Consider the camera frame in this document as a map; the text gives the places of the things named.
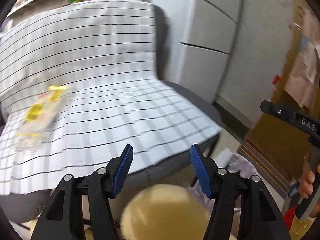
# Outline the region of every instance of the transparent plastic package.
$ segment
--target transparent plastic package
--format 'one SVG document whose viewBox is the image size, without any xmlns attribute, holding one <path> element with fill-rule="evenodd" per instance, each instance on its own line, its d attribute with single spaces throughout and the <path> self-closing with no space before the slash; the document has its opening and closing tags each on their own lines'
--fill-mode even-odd
<svg viewBox="0 0 320 240">
<path fill-rule="evenodd" d="M 16 136 L 16 152 L 34 152 L 46 140 L 47 128 L 56 114 L 69 101 L 69 86 L 50 86 L 46 93 L 30 106 L 22 120 Z"/>
</svg>

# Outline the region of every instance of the blue gripper pad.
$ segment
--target blue gripper pad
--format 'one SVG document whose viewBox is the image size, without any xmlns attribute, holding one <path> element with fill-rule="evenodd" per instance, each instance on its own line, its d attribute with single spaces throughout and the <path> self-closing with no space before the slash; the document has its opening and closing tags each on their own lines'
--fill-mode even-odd
<svg viewBox="0 0 320 240">
<path fill-rule="evenodd" d="M 191 146 L 191 162 L 193 164 L 193 168 L 196 171 L 196 175 L 198 177 L 202 192 L 207 195 L 207 198 L 211 198 L 213 196 L 213 191 L 211 189 L 211 177 L 202 160 L 203 155 L 199 151 L 200 150 L 196 145 Z"/>
<path fill-rule="evenodd" d="M 113 187 L 112 194 L 116 197 L 121 191 L 124 185 L 125 179 L 127 178 L 131 163 L 133 160 L 133 148 L 129 145 L 124 158 L 122 159 L 118 170 L 113 176 Z"/>
</svg>

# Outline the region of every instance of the beige round object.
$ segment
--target beige round object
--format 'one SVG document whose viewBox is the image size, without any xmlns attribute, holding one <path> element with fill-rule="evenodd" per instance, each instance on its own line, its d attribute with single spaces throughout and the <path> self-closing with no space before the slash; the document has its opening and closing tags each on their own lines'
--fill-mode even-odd
<svg viewBox="0 0 320 240">
<path fill-rule="evenodd" d="M 199 240 L 209 218 L 209 212 L 185 188 L 159 184 L 129 202 L 121 232 L 127 240 Z"/>
</svg>

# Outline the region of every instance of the red cloth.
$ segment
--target red cloth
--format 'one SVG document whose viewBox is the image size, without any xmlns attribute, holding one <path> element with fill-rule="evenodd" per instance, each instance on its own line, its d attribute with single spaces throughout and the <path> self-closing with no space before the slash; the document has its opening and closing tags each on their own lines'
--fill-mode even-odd
<svg viewBox="0 0 320 240">
<path fill-rule="evenodd" d="M 293 219 L 294 219 L 294 216 L 295 216 L 296 208 L 297 207 L 293 207 L 292 209 L 289 209 L 283 216 L 288 230 L 290 230 L 290 228 L 292 226 L 292 222 L 293 222 Z"/>
</svg>

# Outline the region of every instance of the white cloth with black stripes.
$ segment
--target white cloth with black stripes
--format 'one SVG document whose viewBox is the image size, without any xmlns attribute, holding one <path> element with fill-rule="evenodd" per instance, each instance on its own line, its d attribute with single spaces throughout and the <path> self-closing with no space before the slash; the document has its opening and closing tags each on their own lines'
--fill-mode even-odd
<svg viewBox="0 0 320 240">
<path fill-rule="evenodd" d="M 0 194 L 55 188 L 134 149 L 130 173 L 188 150 L 220 127 L 156 78 L 153 5 L 83 2 L 37 14 L 0 44 Z M 15 153 L 27 109 L 51 85 L 70 85 L 69 108 L 34 155 Z"/>
</svg>

